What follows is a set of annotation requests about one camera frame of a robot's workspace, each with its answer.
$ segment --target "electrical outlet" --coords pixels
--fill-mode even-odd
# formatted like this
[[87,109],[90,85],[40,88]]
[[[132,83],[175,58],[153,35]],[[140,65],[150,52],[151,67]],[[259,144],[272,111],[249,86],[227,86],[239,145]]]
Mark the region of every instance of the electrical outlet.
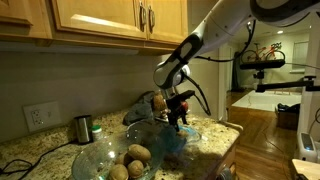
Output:
[[58,102],[24,106],[24,115],[30,132],[56,126],[62,123]]

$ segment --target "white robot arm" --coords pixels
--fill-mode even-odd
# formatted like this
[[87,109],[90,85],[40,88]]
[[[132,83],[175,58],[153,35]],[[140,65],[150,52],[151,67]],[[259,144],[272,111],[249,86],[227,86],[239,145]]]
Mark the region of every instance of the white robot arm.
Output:
[[179,131],[177,120],[181,117],[183,123],[187,123],[186,110],[181,102],[194,95],[194,92],[175,94],[171,90],[183,82],[183,67],[191,58],[219,48],[251,20],[257,19],[272,26],[290,26],[309,12],[319,10],[319,6],[320,0],[218,1],[199,26],[154,71],[154,82],[161,88],[169,109],[169,124]]

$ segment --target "beige wall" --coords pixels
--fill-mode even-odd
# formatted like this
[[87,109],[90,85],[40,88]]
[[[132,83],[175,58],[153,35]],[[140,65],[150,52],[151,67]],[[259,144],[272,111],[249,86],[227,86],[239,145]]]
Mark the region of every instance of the beige wall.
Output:
[[[307,64],[320,67],[320,21],[316,14],[312,14],[310,41],[308,46]],[[316,75],[315,85],[320,85],[320,71],[314,68],[306,68],[306,74]],[[315,114],[320,108],[320,92],[303,92],[299,116],[298,133],[309,133],[310,127],[315,120]],[[320,141],[320,124],[315,122],[310,132],[313,140]]]
[[[212,58],[218,58],[218,52],[211,52],[205,54]],[[218,65],[216,63],[192,59],[189,64],[191,70],[191,78],[200,85],[203,93],[205,94],[208,105],[211,110],[211,117],[214,119],[218,119],[218,103],[219,103],[219,71]],[[179,85],[178,87],[179,93],[182,93],[186,90],[194,90],[196,95],[202,100],[201,94],[195,88],[195,86],[190,83],[189,81]],[[201,108],[200,104],[198,103],[195,97],[191,97],[188,100],[188,104],[190,106],[190,111],[193,114],[206,116],[205,112]]]
[[[270,46],[273,43],[281,42],[282,48],[281,51],[286,55],[286,62],[292,63],[293,47],[296,42],[306,42],[309,41],[309,33],[297,33],[289,35],[275,35],[271,37],[264,37],[259,39],[252,40],[250,46],[247,50],[255,50],[254,43],[260,43],[260,48],[263,46]],[[277,83],[277,82],[287,82],[287,81],[297,81],[304,74],[291,74],[292,65],[284,65],[281,68],[266,69],[265,78],[263,83]],[[257,83],[258,80],[253,78],[253,74],[256,73],[256,70],[240,70],[240,85],[243,87],[252,88],[254,83]]]
[[58,101],[63,123],[131,106],[156,90],[161,57],[0,52],[0,142],[28,135],[22,106]]

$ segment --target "kitchen counter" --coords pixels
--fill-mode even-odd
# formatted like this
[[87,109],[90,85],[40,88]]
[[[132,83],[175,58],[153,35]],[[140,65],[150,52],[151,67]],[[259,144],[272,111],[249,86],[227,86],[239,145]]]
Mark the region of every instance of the kitchen counter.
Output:
[[296,174],[303,174],[310,180],[320,179],[320,164],[308,161],[302,161],[300,159],[292,159]]
[[[102,126],[104,136],[125,131],[127,126],[122,125],[122,119],[126,113],[127,111],[119,111],[100,116],[93,123]],[[164,161],[155,180],[206,179],[221,163],[242,131],[241,126],[220,123],[210,118],[188,115],[187,120],[202,135],[202,139],[196,143],[188,143],[177,161]],[[0,167],[3,168],[13,159],[23,159],[34,164],[45,152],[74,140],[76,135],[73,129],[72,125],[67,125],[0,144]],[[72,179],[72,162],[87,146],[71,143],[45,155],[25,179]],[[17,164],[12,164],[6,171],[17,167]],[[0,179],[19,179],[23,174],[24,172],[2,175]]]

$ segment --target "glass bowl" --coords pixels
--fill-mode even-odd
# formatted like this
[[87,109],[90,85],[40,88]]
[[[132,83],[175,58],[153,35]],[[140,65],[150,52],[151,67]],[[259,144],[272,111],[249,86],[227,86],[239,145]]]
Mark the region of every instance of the glass bowl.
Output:
[[163,162],[165,145],[154,133],[147,131],[130,131],[115,133],[86,147],[72,164],[74,179],[109,179],[109,170],[115,160],[125,153],[131,144],[140,144],[151,153],[148,169],[138,180],[152,179]]
[[195,143],[201,140],[201,134],[188,125],[179,125],[181,131],[187,133],[186,137],[177,136],[177,132],[168,122],[145,119],[131,124],[128,132],[144,130],[152,132],[162,138],[168,153],[179,152],[187,143]]

